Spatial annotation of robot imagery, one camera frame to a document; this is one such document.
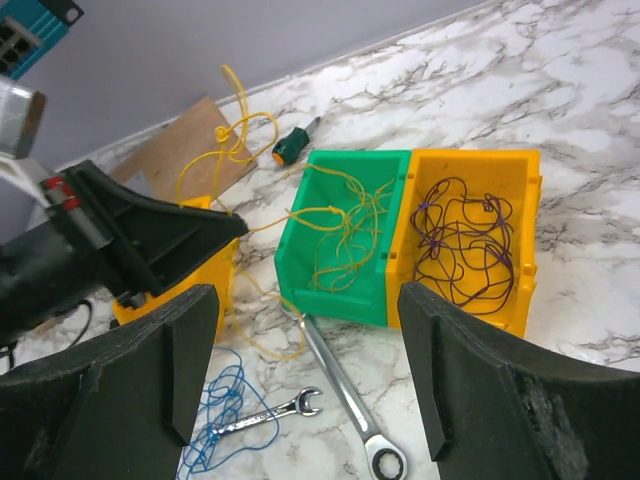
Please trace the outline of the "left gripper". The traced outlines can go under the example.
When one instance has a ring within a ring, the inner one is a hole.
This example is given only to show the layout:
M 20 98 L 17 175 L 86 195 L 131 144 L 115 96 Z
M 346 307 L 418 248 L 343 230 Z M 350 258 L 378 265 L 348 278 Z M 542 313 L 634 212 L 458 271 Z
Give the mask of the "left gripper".
M 85 160 L 61 173 L 62 221 L 1 246 L 1 343 L 10 345 L 104 286 L 124 305 L 168 291 L 248 233 L 237 214 L 140 195 Z

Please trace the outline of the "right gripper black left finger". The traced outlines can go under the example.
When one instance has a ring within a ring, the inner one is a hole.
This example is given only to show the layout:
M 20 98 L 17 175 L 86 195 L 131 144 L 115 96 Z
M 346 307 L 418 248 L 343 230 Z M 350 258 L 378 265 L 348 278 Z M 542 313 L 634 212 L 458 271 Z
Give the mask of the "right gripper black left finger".
M 214 287 L 1 377 L 4 479 L 172 479 L 216 335 Z

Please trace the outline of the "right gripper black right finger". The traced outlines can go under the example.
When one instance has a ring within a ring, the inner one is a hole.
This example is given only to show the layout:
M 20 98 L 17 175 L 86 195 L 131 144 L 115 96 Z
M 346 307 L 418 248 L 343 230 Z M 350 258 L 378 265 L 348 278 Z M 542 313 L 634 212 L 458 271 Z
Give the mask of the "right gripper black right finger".
M 635 479 L 639 376 L 539 347 L 418 283 L 398 299 L 443 479 Z

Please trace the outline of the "green plastic bin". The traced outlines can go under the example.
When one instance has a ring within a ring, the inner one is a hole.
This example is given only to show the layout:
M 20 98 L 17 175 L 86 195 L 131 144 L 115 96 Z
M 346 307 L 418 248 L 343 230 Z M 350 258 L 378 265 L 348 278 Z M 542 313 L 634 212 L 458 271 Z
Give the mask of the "green plastic bin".
M 275 254 L 282 297 L 300 312 L 388 327 L 386 266 L 407 150 L 314 150 Z

